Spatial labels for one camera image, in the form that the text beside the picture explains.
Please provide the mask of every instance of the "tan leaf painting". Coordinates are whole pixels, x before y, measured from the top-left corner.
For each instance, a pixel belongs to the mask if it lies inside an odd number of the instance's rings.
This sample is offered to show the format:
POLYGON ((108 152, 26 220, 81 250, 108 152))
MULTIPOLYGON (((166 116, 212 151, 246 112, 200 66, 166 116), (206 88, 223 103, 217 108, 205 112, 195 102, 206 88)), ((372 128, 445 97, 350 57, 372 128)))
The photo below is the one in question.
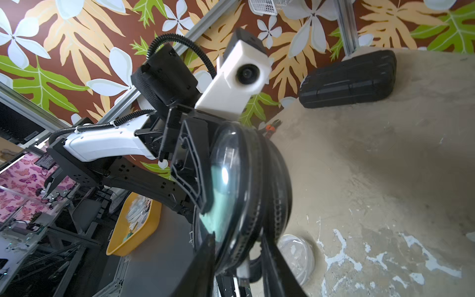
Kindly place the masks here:
MULTIPOLYGON (((207 0, 207 3, 208 2, 210 3, 210 5, 214 5, 211 0, 207 0)), ((221 16, 196 41, 196 43, 199 44, 201 47, 211 50, 210 52, 206 53, 206 55, 209 57, 214 66, 216 66, 216 59, 218 58, 218 56, 222 56, 224 54, 224 50, 226 49, 229 41, 231 40, 234 25, 237 23, 239 17, 241 16, 241 12, 244 5, 245 3, 240 3, 235 11, 226 13, 225 15, 221 16)), ((195 68, 194 72, 200 70, 207 70, 201 59, 193 60, 188 65, 188 68, 195 68)))
POLYGON ((285 45, 285 46, 279 48, 276 52, 272 53, 269 56, 271 59, 274 59, 274 65, 276 65, 274 69, 272 70, 272 72, 270 73, 269 78, 272 79, 275 77, 275 81, 272 88, 275 88, 277 84, 279 84, 277 98, 280 101, 282 98, 285 97, 287 82, 292 88, 292 91, 295 94, 297 94, 298 88, 300 86, 300 82, 303 81, 303 79, 308 74, 306 59, 308 59, 310 64, 312 64, 314 67, 317 67, 317 63, 315 61, 314 50, 312 49, 310 45, 311 43, 310 39, 308 40, 307 45, 304 47, 304 49, 295 57, 289 58, 287 56, 290 49, 290 43, 292 42, 292 39, 294 38, 298 30, 302 27, 303 19, 302 20, 289 19, 285 16, 283 12, 279 12, 279 16, 282 18, 284 22, 286 22, 295 31, 295 32, 284 32, 282 33, 280 37, 275 38, 273 47, 277 47, 281 45, 285 45), (297 77, 298 81, 292 75, 290 68, 292 69, 292 72, 295 74, 295 77, 297 77))
MULTIPOLYGON (((218 0, 206 0, 206 4, 205 4, 205 2, 203 2, 202 0, 196 0, 196 4, 198 5, 198 8, 201 10, 201 13, 203 14, 203 16, 205 16, 205 14, 207 14, 209 10, 213 8, 217 2, 218 0)), ((190 18, 193 24, 194 25, 198 24, 201 18, 196 13, 193 13, 191 11, 188 13, 190 15, 190 18)), ((181 32, 183 33, 183 35, 186 35, 188 31, 189 30, 181 29, 181 32)))
POLYGON ((101 95, 101 104, 102 104, 102 108, 100 108, 96 103, 94 103, 94 107, 97 113, 90 111, 89 109, 87 110, 87 112, 91 115, 91 117, 93 117, 97 121, 102 119, 102 117, 109 110, 111 110, 111 99, 109 98, 109 96, 101 95))
MULTIPOLYGON (((123 0, 123 3, 126 9, 131 9, 130 4, 126 0, 123 0)), ((43 0, 34 8, 28 10, 25 17, 37 18, 41 25, 54 15, 57 15, 57 19, 51 25, 48 36, 43 43, 45 50, 50 51, 61 43, 59 51, 61 65, 64 65, 69 55, 71 55, 77 76, 84 85, 86 85, 87 81, 91 80, 91 76, 83 56, 110 75, 111 72, 103 61, 103 58, 87 46, 87 44, 92 46, 104 55, 105 58, 109 58, 110 50, 114 47, 96 20, 103 23, 111 31, 124 36, 121 30, 104 11, 103 7, 94 0, 85 0, 83 9, 75 18, 62 19, 56 7, 55 0, 43 0)))
POLYGON ((423 2, 407 2, 401 6, 394 5, 390 0, 363 0, 363 6, 373 13, 360 17, 363 20, 374 21, 358 31, 360 35, 372 34, 372 45, 381 48, 401 48, 401 36, 406 46, 417 49, 408 27, 404 21, 418 25, 438 26, 445 25, 440 19, 431 14, 440 14, 440 11, 429 9, 423 2))

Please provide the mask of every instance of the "white wire basket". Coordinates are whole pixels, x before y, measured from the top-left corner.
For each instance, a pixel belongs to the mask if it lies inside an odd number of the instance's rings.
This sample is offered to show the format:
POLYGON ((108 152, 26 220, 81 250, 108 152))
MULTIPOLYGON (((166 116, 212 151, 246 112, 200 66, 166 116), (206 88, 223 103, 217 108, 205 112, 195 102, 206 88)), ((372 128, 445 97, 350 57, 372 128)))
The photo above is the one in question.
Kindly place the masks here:
POLYGON ((277 15, 277 10, 287 6, 292 0, 249 0, 252 10, 256 13, 277 15))

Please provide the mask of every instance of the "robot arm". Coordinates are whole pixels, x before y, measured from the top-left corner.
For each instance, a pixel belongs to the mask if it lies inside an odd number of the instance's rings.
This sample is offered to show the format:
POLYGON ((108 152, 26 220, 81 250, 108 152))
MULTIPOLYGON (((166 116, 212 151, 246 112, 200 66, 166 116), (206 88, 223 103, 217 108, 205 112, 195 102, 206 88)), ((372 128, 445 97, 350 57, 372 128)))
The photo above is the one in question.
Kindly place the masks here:
MULTIPOLYGON (((201 113, 208 120, 205 125, 238 120, 249 98, 265 84, 271 71, 267 60, 262 42, 238 29, 216 77, 204 94, 200 94, 195 77, 174 49, 165 44, 132 76, 156 112, 108 129, 83 132, 76 129, 66 139, 52 143, 48 152, 70 178, 81 184, 114 186, 142 194, 185 215, 191 222, 194 208, 191 200, 196 203, 198 196, 203 196, 203 191, 196 190, 199 185, 195 178, 186 174, 178 178, 188 189, 184 191, 174 182, 138 168, 122 156, 135 154, 151 160, 171 160, 189 112, 201 113), (162 143, 164 134, 168 134, 166 143, 162 143)), ((193 121, 197 125, 204 123, 196 119, 187 122, 193 121)), ((191 128, 188 130, 189 134, 196 133, 191 128)))

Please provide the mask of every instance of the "paint splatter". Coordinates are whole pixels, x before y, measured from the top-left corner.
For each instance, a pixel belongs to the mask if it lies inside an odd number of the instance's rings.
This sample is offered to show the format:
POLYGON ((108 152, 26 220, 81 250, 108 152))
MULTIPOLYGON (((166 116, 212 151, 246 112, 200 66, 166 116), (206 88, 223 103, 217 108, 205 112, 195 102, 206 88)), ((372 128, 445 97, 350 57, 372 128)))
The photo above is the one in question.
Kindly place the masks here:
POLYGON ((326 282, 325 282, 325 278, 323 278, 323 282, 322 282, 322 297, 327 297, 327 291, 326 291, 326 282))
POLYGON ((376 258, 366 256, 366 259, 368 259, 369 261, 371 261, 373 263, 379 263, 383 267, 384 270, 388 270, 388 266, 386 266, 386 264, 384 264, 384 262, 383 262, 383 257, 387 253, 388 252, 381 253, 381 254, 377 255, 376 258))
POLYGON ((416 283, 423 285, 424 284, 424 276, 420 273, 411 273, 409 276, 414 280, 416 283))
POLYGON ((393 284, 389 285, 389 297, 401 297, 393 284))
POLYGON ((371 246, 367 242, 364 243, 364 251, 366 253, 369 253, 371 251, 371 246))
POLYGON ((397 262, 394 261, 394 258, 393 258, 393 257, 389 258, 389 259, 388 259, 388 262, 390 262, 390 263, 392 263, 392 264, 394 264, 394 265, 399 265, 397 262))
POLYGON ((467 238, 468 238, 470 241, 475 242, 475 232, 467 233, 467 234, 465 234, 465 236, 467 236, 467 238))
POLYGON ((320 218, 320 216, 318 216, 318 221, 317 223, 319 223, 319 226, 318 226, 318 238, 317 238, 317 244, 319 244, 320 246, 322 246, 322 249, 324 250, 324 245, 323 245, 323 242, 320 241, 320 233, 322 233, 322 219, 320 218))
POLYGON ((334 257, 329 258, 327 255, 325 255, 325 262, 327 263, 326 271, 330 269, 333 263, 338 263, 338 266, 341 266, 345 260, 348 260, 349 262, 353 263, 353 267, 355 268, 356 271, 361 271, 363 269, 363 265, 361 265, 361 263, 359 262, 356 262, 355 260, 353 260, 353 258, 351 258, 345 253, 346 240, 343 238, 340 231, 338 231, 338 229, 333 229, 333 232, 335 233, 335 235, 338 237, 338 240, 342 244, 342 249, 334 257))
POLYGON ((396 275, 395 277, 393 277, 392 280, 395 280, 395 281, 400 282, 400 283, 404 286, 405 289, 406 289, 406 288, 408 287, 408 285, 409 285, 407 282, 403 281, 398 275, 396 275))
POLYGON ((338 286, 346 279, 346 277, 342 277, 341 279, 339 279, 336 284, 333 286, 333 292, 336 292, 336 289, 338 288, 338 286))
POLYGON ((456 278, 462 278, 462 271, 461 270, 455 270, 452 268, 449 268, 447 266, 442 266, 437 262, 436 257, 434 257, 423 245, 420 243, 419 240, 417 240, 414 236, 409 235, 406 236, 401 233, 401 235, 404 237, 404 240, 408 244, 408 247, 410 248, 414 243, 417 244, 418 246, 421 247, 422 249, 422 254, 424 254, 427 257, 426 260, 426 268, 429 269, 430 271, 433 271, 435 269, 439 269, 447 274, 452 275, 453 277, 456 278))

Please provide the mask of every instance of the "white flower painting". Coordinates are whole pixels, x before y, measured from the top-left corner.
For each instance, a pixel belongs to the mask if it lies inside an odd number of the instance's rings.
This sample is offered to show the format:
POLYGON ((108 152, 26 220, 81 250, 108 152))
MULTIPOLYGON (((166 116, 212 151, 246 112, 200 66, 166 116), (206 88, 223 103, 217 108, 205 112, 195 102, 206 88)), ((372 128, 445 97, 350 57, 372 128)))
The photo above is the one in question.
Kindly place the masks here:
POLYGON ((120 48, 113 47, 109 55, 109 63, 117 76, 125 83, 125 86, 105 78, 90 80, 86 82, 86 85, 98 94, 115 96, 132 87, 130 78, 132 75, 132 59, 129 54, 120 48))
POLYGON ((23 38, 33 37, 38 34, 39 24, 37 19, 22 19, 18 23, 15 32, 12 33, 7 15, 3 9, 0 8, 0 28, 6 32, 6 34, 0 32, 0 46, 10 42, 7 51, 8 57, 19 68, 25 69, 29 65, 28 57, 19 45, 37 56, 43 57, 45 59, 51 59, 49 54, 39 43, 34 40, 23 38))
POLYGON ((208 71, 200 70, 195 72, 193 75, 195 76, 196 80, 198 80, 198 85, 196 86, 196 88, 200 93, 203 94, 213 81, 213 78, 211 78, 211 74, 209 74, 208 71))
POLYGON ((268 27, 260 19, 257 20, 257 26, 259 27, 261 31, 263 31, 259 33, 257 38, 259 38, 260 40, 264 40, 267 38, 266 48, 271 48, 272 45, 274 44, 272 37, 279 38, 280 35, 282 34, 282 27, 277 27, 277 28, 272 29, 272 27, 276 24, 276 22, 277 22, 276 16, 269 17, 268 27))
POLYGON ((432 10, 447 10, 451 8, 457 0, 424 0, 427 7, 432 10))
MULTIPOLYGON (((125 13, 122 0, 95 0, 95 2, 110 10, 125 13)), ((56 7, 62 19, 70 19, 81 13, 84 0, 56 0, 56 7)))
POLYGON ((78 114, 73 114, 73 115, 71 116, 71 124, 74 125, 75 123, 79 122, 80 119, 81 119, 81 116, 80 116, 80 115, 78 115, 78 114))
POLYGON ((312 47, 318 52, 324 53, 326 50, 326 35, 319 17, 331 21, 337 20, 338 15, 333 0, 324 0, 323 4, 322 0, 312 0, 311 9, 307 7, 305 1, 292 1, 282 10, 289 19, 307 18, 304 25, 292 39, 288 57, 297 56, 307 46, 309 37, 312 47))
POLYGON ((358 37, 360 47, 369 47, 373 43, 373 34, 364 34, 358 37))
POLYGON ((190 17, 181 19, 181 17, 188 10, 188 6, 186 5, 185 0, 178 0, 177 1, 177 5, 176 5, 177 14, 176 14, 176 16, 173 13, 173 11, 170 9, 170 7, 168 7, 168 5, 164 4, 164 6, 165 6, 165 12, 167 13, 167 18, 169 18, 169 19, 166 20, 163 23, 163 26, 161 28, 161 30, 163 32, 170 31, 171 29, 173 29, 176 26, 177 27, 176 28, 176 34, 183 35, 183 33, 181 32, 181 30, 183 30, 183 28, 190 30, 193 27, 194 24, 193 24, 193 21, 191 20, 190 17))
POLYGON ((10 89, 13 89, 13 79, 11 79, 10 77, 6 76, 3 73, 0 73, 0 83, 3 83, 10 89))

